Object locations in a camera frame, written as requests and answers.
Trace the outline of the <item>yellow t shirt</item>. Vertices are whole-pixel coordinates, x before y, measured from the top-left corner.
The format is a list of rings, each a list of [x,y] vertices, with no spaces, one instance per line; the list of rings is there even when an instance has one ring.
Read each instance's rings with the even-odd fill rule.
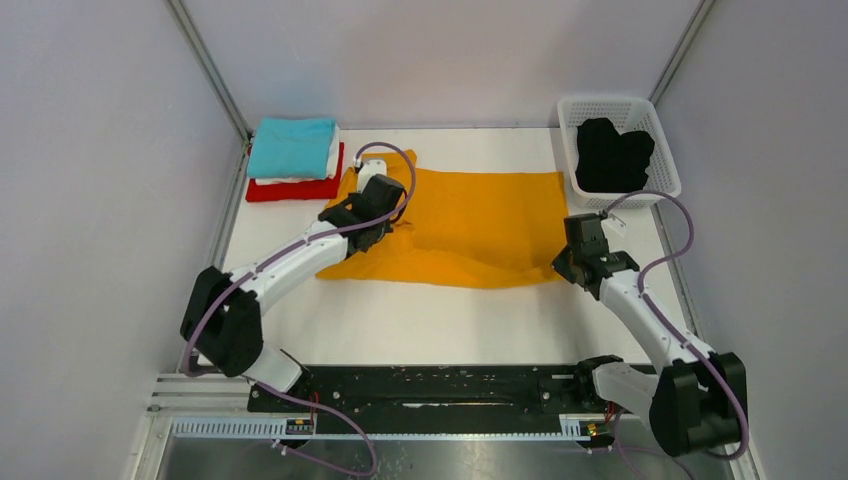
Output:
[[[317,278],[475,289],[557,280],[551,263],[566,244],[569,214],[561,173],[411,173],[412,150],[366,157],[384,160],[403,185],[414,182],[413,198],[391,233]]]

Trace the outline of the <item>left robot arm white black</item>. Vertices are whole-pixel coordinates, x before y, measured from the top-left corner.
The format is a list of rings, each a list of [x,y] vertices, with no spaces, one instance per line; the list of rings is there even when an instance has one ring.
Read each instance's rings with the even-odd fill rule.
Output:
[[[280,250],[231,272],[214,266],[201,271],[180,326],[189,349],[227,377],[270,387],[285,410],[304,407],[311,388],[304,369],[265,343],[262,318],[308,278],[381,241],[406,200],[400,182],[374,174]]]

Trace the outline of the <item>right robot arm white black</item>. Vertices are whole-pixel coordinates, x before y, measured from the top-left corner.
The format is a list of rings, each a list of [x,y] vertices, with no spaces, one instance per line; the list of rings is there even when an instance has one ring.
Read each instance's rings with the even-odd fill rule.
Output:
[[[602,214],[565,218],[566,246],[554,271],[611,311],[654,368],[643,373],[609,355],[579,363],[575,402],[597,412],[608,403],[637,416],[672,457],[748,439],[747,378],[734,353],[719,354],[690,331],[677,329],[651,296],[641,270],[624,251],[613,252]]]

